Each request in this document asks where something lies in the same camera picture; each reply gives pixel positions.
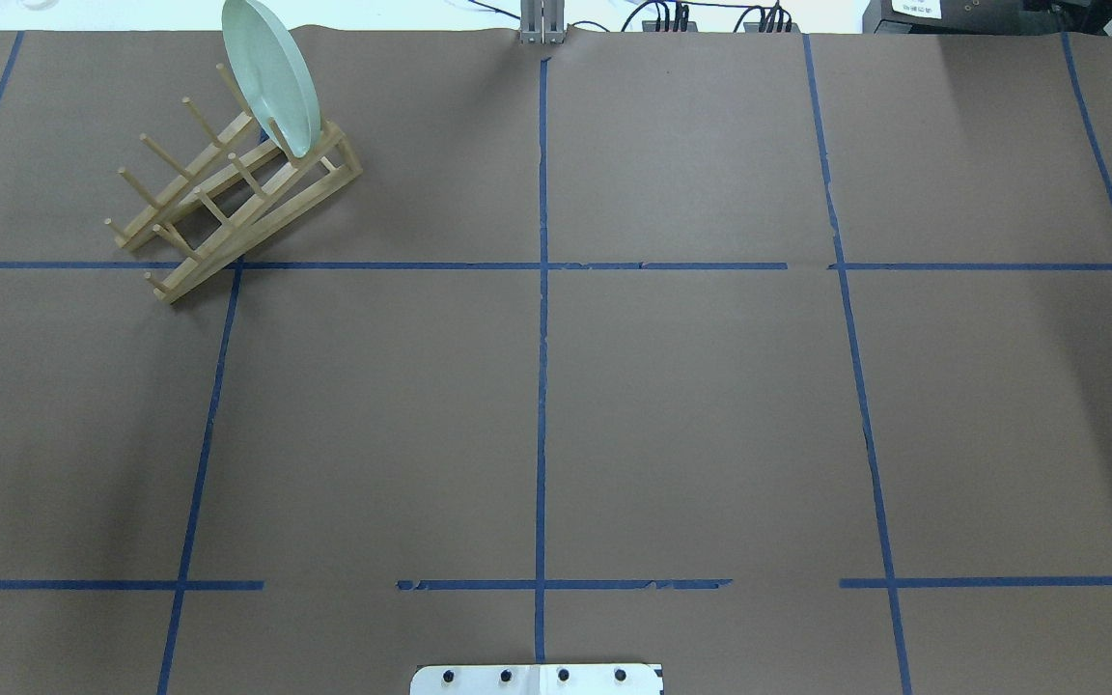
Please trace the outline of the pale green plate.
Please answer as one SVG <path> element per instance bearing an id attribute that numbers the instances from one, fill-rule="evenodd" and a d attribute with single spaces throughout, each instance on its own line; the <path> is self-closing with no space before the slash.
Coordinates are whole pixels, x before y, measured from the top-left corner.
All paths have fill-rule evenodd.
<path id="1" fill-rule="evenodd" d="M 244 101 L 275 142 L 305 157 L 320 141 L 312 73 L 281 18 L 262 1 L 225 1 L 222 41 Z"/>

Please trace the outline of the brown paper table cover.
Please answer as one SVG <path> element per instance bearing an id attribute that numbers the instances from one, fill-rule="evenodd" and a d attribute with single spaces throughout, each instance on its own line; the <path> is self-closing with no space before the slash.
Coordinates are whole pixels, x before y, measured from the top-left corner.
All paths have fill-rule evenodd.
<path id="1" fill-rule="evenodd" d="M 365 173 L 180 302 L 208 34 L 0 34 L 0 694 L 1112 694 L 1112 37 L 305 27 Z"/>

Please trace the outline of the wooden dish rack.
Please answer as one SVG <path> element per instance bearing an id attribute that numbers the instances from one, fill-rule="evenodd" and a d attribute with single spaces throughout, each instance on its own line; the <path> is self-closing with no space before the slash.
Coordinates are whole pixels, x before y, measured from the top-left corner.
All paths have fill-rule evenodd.
<path id="1" fill-rule="evenodd" d="M 167 277 L 146 274 L 155 298 L 173 304 L 203 285 L 226 265 L 256 249 L 300 216 L 327 201 L 363 175 L 361 161 L 339 125 L 320 116 L 317 141 L 308 153 L 297 152 L 290 136 L 275 133 L 254 147 L 244 138 L 266 128 L 279 130 L 274 116 L 264 122 L 248 105 L 234 72 L 217 66 L 239 111 L 215 131 L 202 110 L 186 97 L 182 105 L 203 129 L 208 143 L 188 163 L 180 162 L 147 133 L 138 140 L 173 170 L 173 179 L 153 193 L 125 167 L 118 175 L 143 201 L 128 224 L 105 217 L 119 249 L 136 251 L 162 240 L 182 254 Z"/>

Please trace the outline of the aluminium frame post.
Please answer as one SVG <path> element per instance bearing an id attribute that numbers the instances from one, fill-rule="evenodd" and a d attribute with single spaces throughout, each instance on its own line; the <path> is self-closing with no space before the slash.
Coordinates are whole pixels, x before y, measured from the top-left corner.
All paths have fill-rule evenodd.
<path id="1" fill-rule="evenodd" d="M 522 44 L 560 44 L 568 36 L 564 0 L 522 0 L 519 40 Z"/>

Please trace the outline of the white pedestal column base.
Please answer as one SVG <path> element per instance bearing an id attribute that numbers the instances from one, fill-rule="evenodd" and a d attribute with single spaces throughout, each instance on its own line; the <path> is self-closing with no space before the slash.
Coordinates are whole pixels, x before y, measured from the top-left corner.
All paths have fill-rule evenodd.
<path id="1" fill-rule="evenodd" d="M 429 665 L 410 694 L 662 694 L 661 665 L 645 663 Z"/>

